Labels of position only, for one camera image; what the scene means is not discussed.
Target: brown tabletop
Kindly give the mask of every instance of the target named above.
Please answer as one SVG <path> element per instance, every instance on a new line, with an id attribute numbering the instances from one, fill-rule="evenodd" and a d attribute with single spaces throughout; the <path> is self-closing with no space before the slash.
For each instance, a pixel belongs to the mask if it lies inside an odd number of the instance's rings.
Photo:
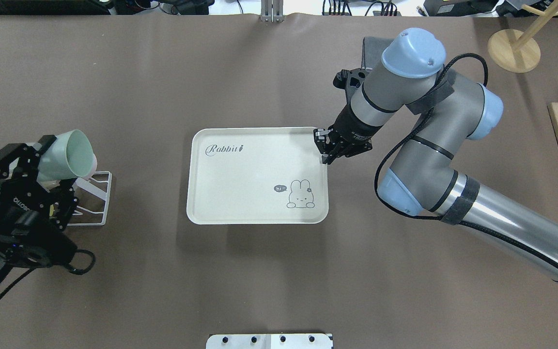
<path id="1" fill-rule="evenodd" d="M 327 127 L 331 82 L 364 36 L 432 31 L 448 60 L 490 63 L 505 103 L 453 166 L 558 222 L 558 19 L 524 75 L 487 55 L 532 19 L 259 16 L 0 17 L 0 147 L 80 128 L 115 174 L 107 225 L 69 228 L 95 268 L 38 270 L 0 303 L 0 348 L 202 349 L 211 333 L 323 331 L 345 348 L 558 348 L 558 285 L 468 230 L 405 219 L 372 190 L 416 121 L 403 109 L 374 150 L 328 169 L 316 225 L 200 226 L 186 217 L 193 135 L 208 127 Z M 477 81 L 481 66 L 456 69 Z M 20 270 L 6 280 L 11 282 Z"/>

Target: white tray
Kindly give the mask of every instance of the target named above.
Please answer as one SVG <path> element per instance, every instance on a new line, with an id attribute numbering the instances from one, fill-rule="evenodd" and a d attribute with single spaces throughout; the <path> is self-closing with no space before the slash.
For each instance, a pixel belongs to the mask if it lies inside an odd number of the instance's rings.
<path id="1" fill-rule="evenodd" d="M 326 165 L 312 127 L 206 128 L 193 137 L 186 214 L 197 224 L 319 223 Z"/>

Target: white plate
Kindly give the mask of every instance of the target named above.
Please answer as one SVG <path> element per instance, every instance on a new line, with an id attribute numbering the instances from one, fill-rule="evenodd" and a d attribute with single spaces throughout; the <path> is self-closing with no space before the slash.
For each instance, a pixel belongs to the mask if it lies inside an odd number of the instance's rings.
<path id="1" fill-rule="evenodd" d="M 193 137 L 186 215 L 197 224 L 319 223 L 327 168 L 312 127 L 206 128 Z"/>

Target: round wooden base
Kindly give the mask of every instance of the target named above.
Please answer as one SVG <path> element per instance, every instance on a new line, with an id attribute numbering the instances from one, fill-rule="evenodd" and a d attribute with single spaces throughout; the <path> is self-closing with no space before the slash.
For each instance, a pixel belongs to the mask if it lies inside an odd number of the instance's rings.
<path id="1" fill-rule="evenodd" d="M 524 46 L 513 51 L 512 44 L 523 34 L 516 29 L 505 29 L 494 33 L 488 40 L 488 53 L 501 68 L 513 73 L 526 73 L 533 70 L 540 62 L 540 47 L 529 39 Z"/>

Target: wooden mug tree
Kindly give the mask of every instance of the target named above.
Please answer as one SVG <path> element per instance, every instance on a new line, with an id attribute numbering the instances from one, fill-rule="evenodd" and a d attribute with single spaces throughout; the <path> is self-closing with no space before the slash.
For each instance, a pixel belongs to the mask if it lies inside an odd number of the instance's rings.
<path id="1" fill-rule="evenodd" d="M 540 62 L 540 46 L 533 39 L 535 34 L 554 16 L 558 16 L 558 0 L 546 11 L 523 5 L 523 9 L 538 17 L 527 31 L 504 29 L 494 33 L 488 40 L 488 53 L 501 68 L 513 73 L 526 73 Z"/>

